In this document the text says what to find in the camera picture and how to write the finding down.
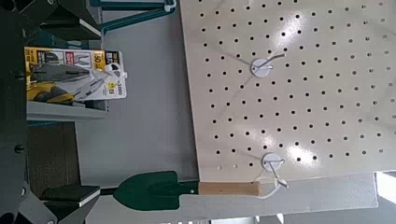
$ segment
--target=shovel handle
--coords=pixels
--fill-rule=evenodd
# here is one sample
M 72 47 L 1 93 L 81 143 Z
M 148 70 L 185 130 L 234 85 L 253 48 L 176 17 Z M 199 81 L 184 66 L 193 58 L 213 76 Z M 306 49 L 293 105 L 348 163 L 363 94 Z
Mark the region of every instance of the shovel handle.
M 205 183 L 200 182 L 198 188 L 199 194 L 227 194 L 227 195 L 252 195 L 261 196 L 262 184 L 260 182 L 253 183 Z

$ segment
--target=white pegboard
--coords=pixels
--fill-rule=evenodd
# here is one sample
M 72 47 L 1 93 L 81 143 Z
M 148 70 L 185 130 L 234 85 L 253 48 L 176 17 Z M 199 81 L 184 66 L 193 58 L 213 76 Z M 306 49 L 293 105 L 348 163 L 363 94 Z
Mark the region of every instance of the white pegboard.
M 395 170 L 396 2 L 248 2 L 181 1 L 201 180 L 252 181 L 268 152 L 287 180 Z

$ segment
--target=metal shelf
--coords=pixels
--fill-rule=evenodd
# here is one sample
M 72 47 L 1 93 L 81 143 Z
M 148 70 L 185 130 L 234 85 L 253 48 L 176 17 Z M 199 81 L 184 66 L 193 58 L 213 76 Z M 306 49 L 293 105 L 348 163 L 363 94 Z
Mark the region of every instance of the metal shelf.
M 90 109 L 68 105 L 52 105 L 27 102 L 27 119 L 42 121 L 88 121 L 103 119 L 107 110 Z

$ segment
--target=gray wall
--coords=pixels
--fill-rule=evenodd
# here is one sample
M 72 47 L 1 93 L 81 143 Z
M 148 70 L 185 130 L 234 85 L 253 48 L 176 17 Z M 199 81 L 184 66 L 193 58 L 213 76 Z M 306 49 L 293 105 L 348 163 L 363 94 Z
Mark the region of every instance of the gray wall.
M 128 13 L 105 13 L 105 21 Z M 109 101 L 103 120 L 77 123 L 83 184 L 175 170 L 198 177 L 179 13 L 109 32 L 105 48 L 121 50 L 128 96 Z
M 390 224 L 396 222 L 396 204 L 380 198 L 379 208 L 285 215 L 285 224 Z M 276 217 L 261 217 L 261 224 L 281 224 Z

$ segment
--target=wall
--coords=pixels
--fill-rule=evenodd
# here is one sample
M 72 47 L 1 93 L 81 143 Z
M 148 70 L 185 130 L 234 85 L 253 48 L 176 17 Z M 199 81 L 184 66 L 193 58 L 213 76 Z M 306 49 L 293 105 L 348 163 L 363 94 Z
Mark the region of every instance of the wall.
M 379 208 L 285 215 L 284 224 L 391 224 L 396 204 L 380 198 Z M 281 224 L 276 217 L 261 217 L 261 224 Z
M 129 15 L 105 13 L 106 21 Z M 105 48 L 121 50 L 128 96 L 109 101 L 103 120 L 77 123 L 83 184 L 118 185 L 145 172 L 198 178 L 179 14 L 109 32 Z
M 129 13 L 104 16 L 105 20 L 113 20 L 126 15 Z M 179 12 L 110 32 L 105 47 L 123 52 L 129 74 L 128 97 L 110 101 L 106 119 L 77 123 L 82 183 L 117 186 L 131 175 L 163 170 L 177 171 L 180 179 L 196 179 Z M 112 197 L 102 197 L 87 222 L 174 223 L 377 206 L 372 175 L 291 182 L 289 190 L 282 189 L 268 201 L 237 196 L 183 196 L 180 203 L 176 211 L 148 213 L 125 208 Z

